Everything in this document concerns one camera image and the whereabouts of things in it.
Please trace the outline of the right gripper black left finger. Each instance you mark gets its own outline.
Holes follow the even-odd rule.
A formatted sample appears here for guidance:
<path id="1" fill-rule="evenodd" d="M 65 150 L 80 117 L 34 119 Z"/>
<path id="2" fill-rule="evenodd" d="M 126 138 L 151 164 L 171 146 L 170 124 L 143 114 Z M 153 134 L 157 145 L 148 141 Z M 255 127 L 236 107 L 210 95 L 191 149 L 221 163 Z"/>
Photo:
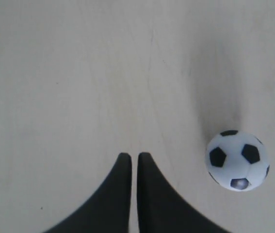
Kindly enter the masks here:
<path id="1" fill-rule="evenodd" d="M 120 153 L 102 184 L 75 212 L 48 233 L 127 233 L 131 201 L 131 156 Z"/>

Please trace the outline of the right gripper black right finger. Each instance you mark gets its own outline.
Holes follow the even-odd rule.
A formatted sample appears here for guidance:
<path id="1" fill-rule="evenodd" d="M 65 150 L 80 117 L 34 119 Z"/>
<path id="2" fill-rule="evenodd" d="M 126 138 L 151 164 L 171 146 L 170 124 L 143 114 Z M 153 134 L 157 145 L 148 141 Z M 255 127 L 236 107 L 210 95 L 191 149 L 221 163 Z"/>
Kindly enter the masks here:
<path id="1" fill-rule="evenodd" d="M 227 232 L 177 193 L 149 152 L 138 156 L 137 209 L 141 233 Z"/>

